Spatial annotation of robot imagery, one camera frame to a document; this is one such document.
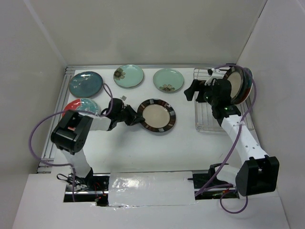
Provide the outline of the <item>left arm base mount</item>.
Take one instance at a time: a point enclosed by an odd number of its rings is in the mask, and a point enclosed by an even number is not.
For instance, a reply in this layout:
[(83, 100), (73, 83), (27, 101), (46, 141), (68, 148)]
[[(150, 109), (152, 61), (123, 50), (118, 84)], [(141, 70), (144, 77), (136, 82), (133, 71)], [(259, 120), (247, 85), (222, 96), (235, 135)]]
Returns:
[[(68, 176), (59, 173), (56, 178), (66, 183), (65, 194), (63, 202), (73, 202), (72, 198), (72, 174)], [(86, 186), (80, 181), (76, 181), (74, 186), (74, 198), (76, 202), (93, 202), (97, 206), (108, 206), (109, 194), (109, 174), (94, 174), (93, 184)]]

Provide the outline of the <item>small red teal floral plate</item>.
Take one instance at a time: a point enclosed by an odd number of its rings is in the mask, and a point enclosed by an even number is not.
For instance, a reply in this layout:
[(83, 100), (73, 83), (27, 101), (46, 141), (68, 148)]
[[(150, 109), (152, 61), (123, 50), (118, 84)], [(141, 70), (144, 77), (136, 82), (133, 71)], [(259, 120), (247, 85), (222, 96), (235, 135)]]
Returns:
[(73, 100), (65, 106), (64, 110), (82, 110), (97, 114), (101, 112), (99, 105), (89, 98), (78, 98)]

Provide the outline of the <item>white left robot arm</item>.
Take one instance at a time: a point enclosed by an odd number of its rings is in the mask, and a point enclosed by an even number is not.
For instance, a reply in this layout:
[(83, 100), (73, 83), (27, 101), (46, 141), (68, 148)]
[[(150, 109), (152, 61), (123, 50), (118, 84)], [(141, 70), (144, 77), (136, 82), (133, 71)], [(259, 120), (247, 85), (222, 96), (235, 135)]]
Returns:
[(111, 131), (121, 122), (132, 126), (144, 121), (141, 114), (119, 98), (112, 99), (99, 114), (72, 109), (65, 111), (51, 134), (51, 141), (71, 166), (72, 178), (68, 182), (83, 190), (89, 190), (94, 185), (93, 169), (83, 150), (90, 131)]

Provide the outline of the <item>dark blue blossom plate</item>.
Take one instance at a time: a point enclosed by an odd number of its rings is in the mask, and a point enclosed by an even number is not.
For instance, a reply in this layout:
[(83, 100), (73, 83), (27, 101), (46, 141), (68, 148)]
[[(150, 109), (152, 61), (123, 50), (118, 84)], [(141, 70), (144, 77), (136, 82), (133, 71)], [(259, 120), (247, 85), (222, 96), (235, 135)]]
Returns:
[(245, 76), (245, 78), (246, 78), (246, 85), (245, 85), (246, 87), (245, 87), (244, 94), (243, 94), (243, 96), (242, 96), (242, 100), (241, 100), (242, 103), (245, 101), (245, 93), (246, 93), (247, 84), (248, 84), (248, 76), (247, 76), (247, 74), (244, 73), (244, 76)]

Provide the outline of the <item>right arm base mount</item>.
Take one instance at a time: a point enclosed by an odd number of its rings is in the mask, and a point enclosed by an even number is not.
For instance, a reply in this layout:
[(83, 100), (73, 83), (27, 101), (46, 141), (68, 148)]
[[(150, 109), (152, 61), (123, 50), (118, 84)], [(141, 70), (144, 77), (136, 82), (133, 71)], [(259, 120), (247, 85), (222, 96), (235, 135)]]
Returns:
[[(207, 171), (193, 172), (190, 178), (187, 180), (193, 182), (194, 192), (199, 191), (200, 188), (210, 179)], [(207, 186), (207, 191), (197, 195), (195, 200), (208, 200), (208, 199), (219, 199), (222, 194), (228, 193), (230, 190), (235, 190), (233, 185), (217, 180), (216, 178)]]

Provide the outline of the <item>brown rim cream plate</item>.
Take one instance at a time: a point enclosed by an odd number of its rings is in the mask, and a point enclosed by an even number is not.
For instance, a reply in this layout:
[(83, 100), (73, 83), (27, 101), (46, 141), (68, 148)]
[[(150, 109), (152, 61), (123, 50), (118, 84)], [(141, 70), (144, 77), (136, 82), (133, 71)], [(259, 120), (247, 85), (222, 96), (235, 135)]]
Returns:
[(223, 78), (231, 84), (231, 103), (239, 104), (246, 85), (243, 69), (233, 66), (225, 73)]
[(141, 125), (148, 131), (164, 133), (171, 130), (176, 123), (176, 113), (173, 107), (161, 99), (148, 99), (137, 108), (144, 121)]

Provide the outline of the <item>large red teal floral plate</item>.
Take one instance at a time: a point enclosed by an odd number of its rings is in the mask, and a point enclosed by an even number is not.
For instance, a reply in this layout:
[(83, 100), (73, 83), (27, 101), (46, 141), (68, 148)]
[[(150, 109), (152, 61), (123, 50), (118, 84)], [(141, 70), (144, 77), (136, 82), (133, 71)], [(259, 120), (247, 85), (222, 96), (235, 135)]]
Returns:
[(246, 100), (248, 98), (248, 96), (251, 92), (252, 86), (253, 86), (253, 82), (252, 82), (253, 74), (249, 68), (245, 68), (245, 73), (248, 76), (248, 84), (247, 84), (247, 89), (246, 89), (246, 93), (245, 93), (245, 100)]

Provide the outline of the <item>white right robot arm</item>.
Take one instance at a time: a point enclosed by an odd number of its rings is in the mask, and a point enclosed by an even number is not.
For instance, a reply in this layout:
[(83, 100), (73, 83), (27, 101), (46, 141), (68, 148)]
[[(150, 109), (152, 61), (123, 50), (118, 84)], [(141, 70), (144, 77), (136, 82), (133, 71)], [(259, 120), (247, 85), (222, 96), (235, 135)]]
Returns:
[(191, 101), (198, 92), (200, 102), (212, 107), (212, 114), (229, 135), (233, 145), (224, 161), (208, 175), (208, 181), (195, 193), (202, 194), (209, 185), (219, 187), (224, 181), (236, 187), (243, 197), (273, 192), (276, 189), (279, 161), (269, 156), (257, 143), (244, 123), (246, 117), (231, 103), (231, 83), (226, 79), (193, 80), (184, 91)]

